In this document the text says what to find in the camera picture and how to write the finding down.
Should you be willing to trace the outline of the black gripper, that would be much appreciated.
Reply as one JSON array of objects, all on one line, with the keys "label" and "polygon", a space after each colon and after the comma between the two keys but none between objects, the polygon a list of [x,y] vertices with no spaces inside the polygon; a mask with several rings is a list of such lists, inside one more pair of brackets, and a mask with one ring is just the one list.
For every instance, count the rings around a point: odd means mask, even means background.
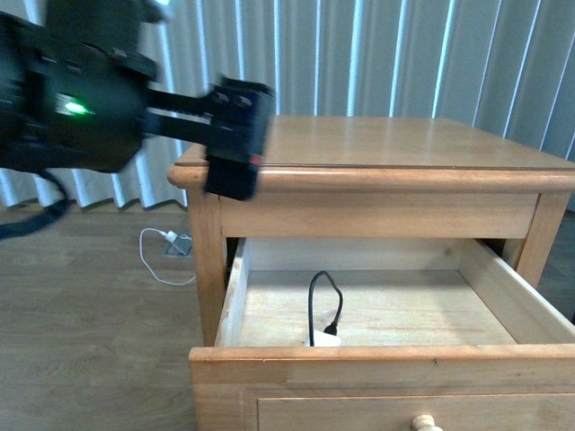
[{"label": "black gripper", "polygon": [[148,135],[198,138],[168,114],[204,116],[208,98],[153,90],[138,49],[141,25],[171,14],[166,1],[50,1],[42,25],[3,13],[2,166],[118,172]]}]

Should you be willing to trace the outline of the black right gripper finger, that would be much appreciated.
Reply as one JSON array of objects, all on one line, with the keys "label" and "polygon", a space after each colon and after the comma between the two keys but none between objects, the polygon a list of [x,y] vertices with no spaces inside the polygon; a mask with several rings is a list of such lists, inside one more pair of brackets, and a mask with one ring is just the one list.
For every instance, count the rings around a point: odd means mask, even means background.
[{"label": "black right gripper finger", "polygon": [[215,135],[206,143],[206,193],[248,200],[257,189],[270,118],[273,90],[261,83],[223,76],[210,94],[210,126]]}]

